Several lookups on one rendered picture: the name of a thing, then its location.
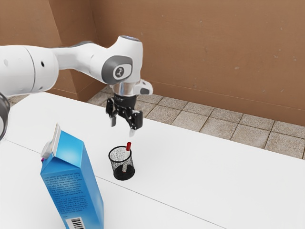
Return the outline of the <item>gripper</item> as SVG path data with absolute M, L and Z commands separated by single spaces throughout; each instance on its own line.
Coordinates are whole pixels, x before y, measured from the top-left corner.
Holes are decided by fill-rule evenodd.
M 114 98 L 108 98 L 106 104 L 106 113 L 109 115 L 111 126 L 116 126 L 117 113 L 122 114 L 130 127 L 129 137 L 133 137 L 135 132 L 143 125 L 143 112 L 134 109 L 136 97 L 136 95 L 121 96 L 114 94 Z

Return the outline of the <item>white pen with red cap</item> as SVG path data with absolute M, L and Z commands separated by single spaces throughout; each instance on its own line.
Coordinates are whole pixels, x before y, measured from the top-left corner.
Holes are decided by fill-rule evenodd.
M 125 149 L 125 154 L 124 154 L 124 163 L 122 165 L 122 172 L 126 172 L 127 171 L 127 167 L 128 167 L 128 158 L 130 156 L 130 149 L 131 149 L 131 142 L 128 142 L 126 145 L 126 149 Z

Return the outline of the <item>black mesh pen holder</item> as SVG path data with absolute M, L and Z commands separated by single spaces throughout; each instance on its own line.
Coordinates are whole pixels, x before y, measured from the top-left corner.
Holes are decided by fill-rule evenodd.
M 132 178 L 135 174 L 135 168 L 132 161 L 132 151 L 130 150 L 130 156 L 128 158 L 127 171 L 122 172 L 122 165 L 124 163 L 124 154 L 126 146 L 117 146 L 113 148 L 109 154 L 108 158 L 111 162 L 113 176 L 120 181 L 125 181 Z

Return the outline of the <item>blue milk carton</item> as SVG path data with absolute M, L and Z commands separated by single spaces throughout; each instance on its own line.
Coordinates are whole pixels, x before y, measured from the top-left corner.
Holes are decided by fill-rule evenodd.
M 84 142 L 56 125 L 41 162 L 41 178 L 65 228 L 104 229 L 103 199 Z

